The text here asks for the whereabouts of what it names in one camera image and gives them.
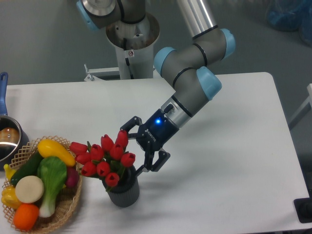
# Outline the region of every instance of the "blue joint cap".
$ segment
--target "blue joint cap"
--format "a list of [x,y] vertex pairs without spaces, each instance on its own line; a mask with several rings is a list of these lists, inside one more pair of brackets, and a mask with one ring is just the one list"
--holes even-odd
[[166,59],[166,57],[173,51],[175,50],[172,47],[165,47],[162,48],[155,56],[154,58],[154,67],[156,68],[157,72],[160,74],[161,76],[161,68],[162,65]]
[[196,71],[199,83],[209,101],[221,90],[222,84],[219,79],[207,68],[201,67]]
[[83,8],[81,1],[77,2],[77,8],[83,18],[83,20],[87,23],[87,26],[90,30],[92,31],[97,31],[99,30],[99,28],[93,23],[93,21],[90,19],[88,13],[86,12],[86,10]]
[[233,34],[228,29],[222,28],[221,31],[224,33],[226,39],[226,51],[224,55],[225,59],[235,51],[236,42]]

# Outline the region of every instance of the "black flower pot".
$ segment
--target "black flower pot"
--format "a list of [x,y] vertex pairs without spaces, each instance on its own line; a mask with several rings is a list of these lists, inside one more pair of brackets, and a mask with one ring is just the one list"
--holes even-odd
[[123,179],[118,185],[113,187],[108,193],[111,201],[119,207],[128,207],[136,202],[140,194],[137,177],[135,176],[136,169],[134,166],[126,168]]

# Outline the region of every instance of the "cooking pot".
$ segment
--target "cooking pot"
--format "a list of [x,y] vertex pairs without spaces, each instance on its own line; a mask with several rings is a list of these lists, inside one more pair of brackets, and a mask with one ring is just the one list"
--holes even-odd
[[8,116],[5,104],[8,74],[0,74],[0,171],[5,164],[10,164],[14,155],[29,141],[20,124]]

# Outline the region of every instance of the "blue pot handle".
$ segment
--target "blue pot handle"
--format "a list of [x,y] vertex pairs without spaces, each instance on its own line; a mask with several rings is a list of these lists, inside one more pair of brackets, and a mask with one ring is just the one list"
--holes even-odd
[[6,72],[0,74],[0,116],[7,116],[8,111],[5,105],[6,86],[9,75]]

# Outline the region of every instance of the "silver metal tube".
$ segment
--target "silver metal tube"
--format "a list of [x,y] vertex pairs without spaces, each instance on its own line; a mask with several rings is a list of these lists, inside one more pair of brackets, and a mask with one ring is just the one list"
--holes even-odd
[[206,0],[178,0],[192,37],[217,25]]
[[106,16],[114,10],[116,0],[82,0],[82,4],[91,14]]

